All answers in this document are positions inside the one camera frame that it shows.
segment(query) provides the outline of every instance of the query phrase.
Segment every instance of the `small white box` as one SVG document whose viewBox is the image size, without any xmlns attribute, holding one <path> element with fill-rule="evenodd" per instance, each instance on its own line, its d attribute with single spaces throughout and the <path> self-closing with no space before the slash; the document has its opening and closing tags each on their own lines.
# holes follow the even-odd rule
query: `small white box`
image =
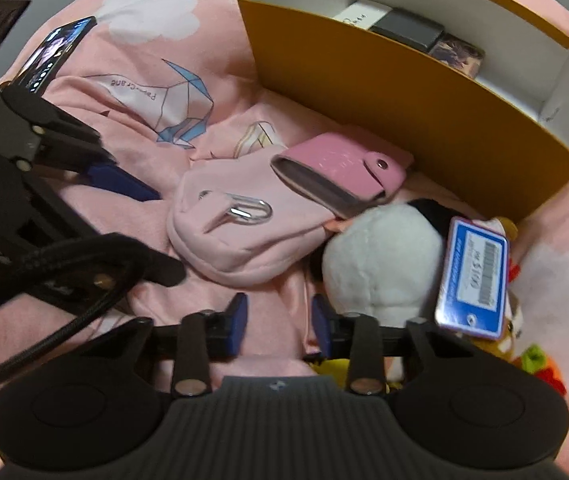
<svg viewBox="0 0 569 480">
<path fill-rule="evenodd" d="M 335 15 L 333 19 L 368 29 L 390 10 L 391 7 L 372 2 L 371 0 L 358 0 L 355 4 L 351 4 L 345 10 Z"/>
</svg>

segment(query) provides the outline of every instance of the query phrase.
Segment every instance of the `black box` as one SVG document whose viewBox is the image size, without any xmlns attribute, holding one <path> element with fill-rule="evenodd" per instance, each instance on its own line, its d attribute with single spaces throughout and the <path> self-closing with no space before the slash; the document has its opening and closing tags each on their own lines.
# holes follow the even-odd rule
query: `black box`
<svg viewBox="0 0 569 480">
<path fill-rule="evenodd" d="M 445 28 L 405 9 L 392 9 L 375 22 L 372 32 L 400 41 L 420 52 L 429 52 Z"/>
</svg>

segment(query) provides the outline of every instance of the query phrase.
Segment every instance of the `cardboard box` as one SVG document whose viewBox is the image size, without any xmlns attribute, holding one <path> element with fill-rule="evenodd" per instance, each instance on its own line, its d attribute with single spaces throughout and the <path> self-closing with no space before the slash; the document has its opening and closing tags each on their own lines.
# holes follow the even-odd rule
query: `cardboard box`
<svg viewBox="0 0 569 480">
<path fill-rule="evenodd" d="M 357 0 L 238 0 L 262 84 L 414 154 L 486 216 L 519 221 L 569 181 L 569 37 L 512 0 L 371 0 L 485 52 L 475 80 L 333 18 Z"/>
</svg>

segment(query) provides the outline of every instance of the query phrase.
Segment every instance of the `black cable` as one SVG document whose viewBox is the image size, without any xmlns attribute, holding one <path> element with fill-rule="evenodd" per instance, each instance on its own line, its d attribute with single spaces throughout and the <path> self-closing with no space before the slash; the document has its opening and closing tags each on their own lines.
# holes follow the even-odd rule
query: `black cable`
<svg viewBox="0 0 569 480">
<path fill-rule="evenodd" d="M 113 288 L 82 315 L 42 341 L 0 364 L 0 384 L 28 364 L 38 360 L 86 328 L 122 299 L 140 281 L 151 261 L 146 245 L 118 233 L 65 240 L 26 255 L 0 275 L 0 307 L 34 285 L 54 278 L 60 272 L 78 269 L 95 261 L 124 264 L 124 272 Z"/>
</svg>

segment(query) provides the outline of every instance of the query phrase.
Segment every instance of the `barcode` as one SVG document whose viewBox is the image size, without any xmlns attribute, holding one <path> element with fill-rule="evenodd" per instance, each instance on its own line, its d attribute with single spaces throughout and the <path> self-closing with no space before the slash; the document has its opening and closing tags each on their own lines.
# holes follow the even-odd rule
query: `barcode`
<svg viewBox="0 0 569 480">
<path fill-rule="evenodd" d="M 482 262 L 481 291 L 478 303 L 489 305 L 491 303 L 491 289 L 493 285 L 493 271 L 496 265 L 496 245 L 485 241 L 485 255 Z"/>
</svg>

